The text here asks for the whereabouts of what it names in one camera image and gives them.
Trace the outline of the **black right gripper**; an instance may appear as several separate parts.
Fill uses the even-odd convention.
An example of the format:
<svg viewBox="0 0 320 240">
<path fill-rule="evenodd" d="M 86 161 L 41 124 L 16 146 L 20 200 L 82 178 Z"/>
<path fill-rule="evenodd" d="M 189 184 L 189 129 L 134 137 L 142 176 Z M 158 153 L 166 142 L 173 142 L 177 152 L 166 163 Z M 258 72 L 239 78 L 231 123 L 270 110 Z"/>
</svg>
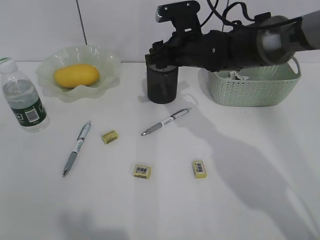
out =
<svg viewBox="0 0 320 240">
<path fill-rule="evenodd" d="M 147 65 L 156 69 L 174 67 L 197 67 L 210 72 L 239 70 L 231 54 L 232 34 L 211 30 L 199 32 L 174 31 L 164 42 L 156 41 L 145 55 Z"/>
</svg>

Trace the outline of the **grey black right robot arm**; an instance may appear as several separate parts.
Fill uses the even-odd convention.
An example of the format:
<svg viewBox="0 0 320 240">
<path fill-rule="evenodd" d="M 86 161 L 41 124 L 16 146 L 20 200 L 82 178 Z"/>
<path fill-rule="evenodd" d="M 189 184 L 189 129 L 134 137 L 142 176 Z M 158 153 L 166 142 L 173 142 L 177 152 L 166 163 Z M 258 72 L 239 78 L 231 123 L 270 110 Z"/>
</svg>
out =
<svg viewBox="0 0 320 240">
<path fill-rule="evenodd" d="M 281 65 L 296 52 L 319 50 L 319 11 L 294 23 L 285 21 L 277 15 L 229 32 L 175 31 L 167 42 L 153 43 L 145 60 L 158 69 L 198 67 L 218 72 Z"/>
</svg>

